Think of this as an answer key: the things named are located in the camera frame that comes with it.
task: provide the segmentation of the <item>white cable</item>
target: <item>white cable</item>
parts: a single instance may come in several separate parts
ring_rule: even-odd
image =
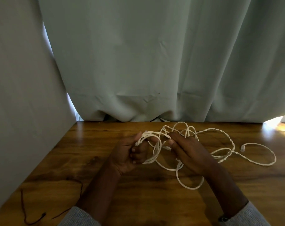
[[[177,129],[175,129],[176,125],[178,125],[178,124],[180,124],[180,123],[184,123],[184,124],[186,125],[186,129],[183,129],[181,132],[178,131]],[[274,152],[273,152],[270,148],[268,148],[268,147],[266,147],[266,146],[264,146],[264,145],[262,145],[262,144],[258,144],[258,143],[245,143],[245,144],[243,144],[243,145],[241,146],[241,152],[244,152],[244,151],[245,151],[245,145],[248,145],[248,144],[259,145],[259,146],[262,146],[262,147],[264,147],[264,148],[267,148],[267,149],[273,154],[273,156],[274,156],[274,161],[273,161],[273,162],[268,163],[268,164],[254,162],[254,161],[248,159],[247,157],[241,155],[239,152],[235,152],[235,144],[233,143],[233,141],[232,141],[232,139],[229,137],[229,135],[228,135],[227,133],[225,133],[224,131],[222,131],[222,130],[220,130],[220,129],[216,129],[216,128],[207,128],[207,129],[204,129],[204,130],[202,130],[202,131],[196,132],[196,129],[195,129],[193,126],[188,126],[187,123],[181,121],[181,122],[176,123],[172,128],[169,127],[169,126],[167,126],[167,125],[164,125],[164,126],[162,127],[162,129],[160,130],[160,132],[145,131],[145,132],[142,134],[141,138],[136,142],[135,146],[138,146],[142,141],[144,141],[144,140],[145,140],[146,138],[148,138],[148,137],[156,137],[159,141],[155,144],[155,146],[153,146],[153,145],[149,142],[149,144],[153,147],[153,155],[152,155],[152,157],[150,157],[149,159],[147,159],[143,164],[149,164],[149,163],[156,162],[156,163],[157,163],[160,167],[162,167],[163,169],[166,169],[166,170],[168,170],[168,171],[176,171],[176,178],[177,178],[178,182],[179,182],[184,188],[189,189],[189,190],[197,190],[198,188],[200,188],[200,186],[201,186],[201,185],[203,184],[203,182],[204,182],[204,177],[202,177],[201,182],[200,182],[200,184],[199,184],[197,187],[193,187],[193,188],[192,188],[192,187],[188,187],[188,186],[184,185],[184,184],[180,181],[180,179],[179,179],[179,177],[178,177],[178,170],[180,170],[180,169],[183,167],[183,163],[182,163],[179,159],[176,159],[176,160],[178,161],[178,165],[177,165],[177,167],[176,167],[175,169],[173,169],[173,168],[166,168],[166,167],[164,167],[162,164],[160,164],[160,163],[157,161],[157,157],[159,156],[159,153],[160,153],[160,151],[161,151],[161,148],[164,148],[164,149],[166,149],[166,150],[171,150],[171,148],[169,148],[169,147],[167,147],[167,146],[163,146],[164,143],[165,143],[165,141],[162,143],[161,140],[160,140],[160,136],[161,136],[161,135],[164,135],[165,137],[167,137],[167,138],[169,138],[169,139],[171,138],[169,135],[167,135],[167,133],[169,133],[169,132],[167,131],[167,128],[170,129],[171,132],[173,132],[173,131],[178,132],[180,135],[184,136],[185,138],[186,138],[186,137],[189,137],[190,134],[193,133],[193,135],[195,136],[195,138],[196,138],[198,141],[199,141],[199,138],[198,138],[198,136],[197,136],[198,133],[206,132],[206,131],[209,131],[209,130],[216,130],[216,131],[220,131],[220,132],[224,133],[224,134],[228,137],[228,139],[230,140],[230,142],[231,142],[231,144],[232,144],[233,147],[232,147],[232,149],[230,149],[230,148],[228,148],[228,147],[220,148],[220,149],[217,149],[217,150],[215,150],[215,151],[213,151],[213,152],[211,153],[211,155],[212,155],[215,159],[219,159],[218,163],[221,163],[221,162],[223,162],[224,160],[226,160],[229,156],[231,156],[232,153],[235,153],[235,154],[237,154],[237,155],[240,155],[240,156],[242,156],[244,159],[248,160],[249,162],[252,162],[252,163],[255,163],[255,164],[261,165],[261,166],[271,166],[272,164],[274,164],[274,163],[276,162],[276,156],[275,156]],[[213,154],[215,154],[215,153],[217,153],[217,152],[219,152],[219,151],[222,151],[222,150],[228,150],[227,154],[226,154],[226,155],[221,155],[221,156],[214,156],[214,155],[213,155]]]

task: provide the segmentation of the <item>sleeve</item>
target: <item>sleeve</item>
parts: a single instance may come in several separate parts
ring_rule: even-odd
[[[270,226],[251,202],[248,202],[234,217],[230,219],[221,217],[219,223],[221,226]]]
[[[101,226],[84,210],[73,206],[58,226]]]

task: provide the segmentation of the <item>person's left arm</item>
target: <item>person's left arm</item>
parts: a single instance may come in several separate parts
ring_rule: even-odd
[[[118,182],[124,173],[133,170],[147,158],[148,142],[135,143],[142,133],[121,139],[83,195],[64,217],[59,226],[100,225],[106,216]]]

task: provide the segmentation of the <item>wooden table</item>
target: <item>wooden table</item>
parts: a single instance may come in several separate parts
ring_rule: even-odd
[[[43,212],[47,215],[37,225],[57,225],[65,214],[52,217],[74,205],[79,198],[80,184],[67,181],[76,178],[88,185],[110,154],[119,138],[145,130],[160,130],[173,123],[94,123],[78,122],[35,168],[0,209],[0,225],[25,225],[20,204],[20,189],[24,190],[27,220],[33,222]],[[285,124],[276,129],[262,124],[191,123],[196,130],[209,127],[229,134],[236,151],[244,143],[261,143],[277,156],[273,166],[258,166],[233,154],[222,163],[235,182],[272,225],[285,225]],[[231,147],[227,137],[219,132],[199,134],[210,151]],[[247,146],[248,158],[268,163],[273,157],[265,148]],[[169,167],[176,162],[168,151],[158,158]],[[200,177],[186,168],[179,171],[182,182],[196,186]],[[140,165],[123,176],[104,225],[217,225],[222,214],[220,206],[205,182],[198,190],[183,188],[175,172],[166,171],[156,163]]]

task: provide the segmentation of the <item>brown string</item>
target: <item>brown string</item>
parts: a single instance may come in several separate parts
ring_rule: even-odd
[[[75,178],[66,178],[66,180],[75,181],[75,182],[81,184],[81,191],[80,191],[80,197],[81,197],[81,196],[82,196],[82,191],[83,191],[83,183],[82,183],[80,180],[77,180],[77,179],[75,179]],[[23,211],[23,214],[24,214],[24,223],[25,223],[26,225],[34,225],[34,224],[38,223],[40,220],[42,220],[42,218],[46,216],[46,213],[42,213],[41,217],[40,217],[38,220],[36,220],[35,222],[33,222],[33,223],[28,223],[27,220],[26,220],[27,215],[26,215],[25,206],[24,206],[24,200],[23,200],[23,190],[21,189],[20,191],[21,191],[21,208],[22,208],[22,211]],[[55,218],[61,216],[63,213],[69,211],[70,209],[71,209],[71,208],[66,209],[65,211],[61,212],[59,215],[57,215],[57,216],[51,218],[51,220],[53,220],[53,219],[55,219]]]

